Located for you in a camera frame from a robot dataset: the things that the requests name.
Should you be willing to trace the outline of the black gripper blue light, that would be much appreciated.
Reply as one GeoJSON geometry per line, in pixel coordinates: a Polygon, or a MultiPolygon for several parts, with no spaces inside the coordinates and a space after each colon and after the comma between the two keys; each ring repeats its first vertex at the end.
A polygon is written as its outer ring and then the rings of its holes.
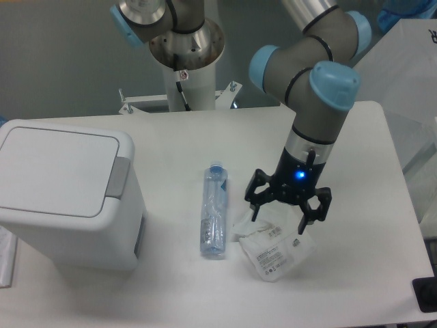
{"type": "Polygon", "coordinates": [[[298,225],[299,235],[314,221],[325,221],[332,193],[329,187],[316,187],[325,164],[316,164],[315,160],[314,148],[304,152],[303,160],[293,157],[284,149],[272,177],[263,170],[256,169],[244,194],[244,199],[250,203],[249,207],[253,211],[251,221],[256,221],[262,205],[273,200],[299,205],[302,211],[302,219],[298,225]],[[317,208],[312,208],[308,201],[314,196],[319,202],[317,208]]]}

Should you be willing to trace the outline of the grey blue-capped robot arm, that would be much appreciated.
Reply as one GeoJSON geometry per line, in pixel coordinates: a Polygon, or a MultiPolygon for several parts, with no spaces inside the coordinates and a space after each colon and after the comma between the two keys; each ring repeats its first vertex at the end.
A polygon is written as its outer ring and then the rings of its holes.
{"type": "MultiPolygon", "coordinates": [[[[286,49],[260,48],[249,77],[296,116],[274,174],[257,169],[244,198],[254,213],[275,200],[298,206],[303,232],[327,216],[331,191],[317,183],[360,87],[348,62],[369,45],[371,27],[335,1],[285,1],[284,7],[303,39],[286,49]]],[[[215,79],[199,73],[213,68],[225,42],[203,1],[118,1],[110,13],[125,39],[147,44],[165,71],[171,111],[214,108],[215,79]]]]}

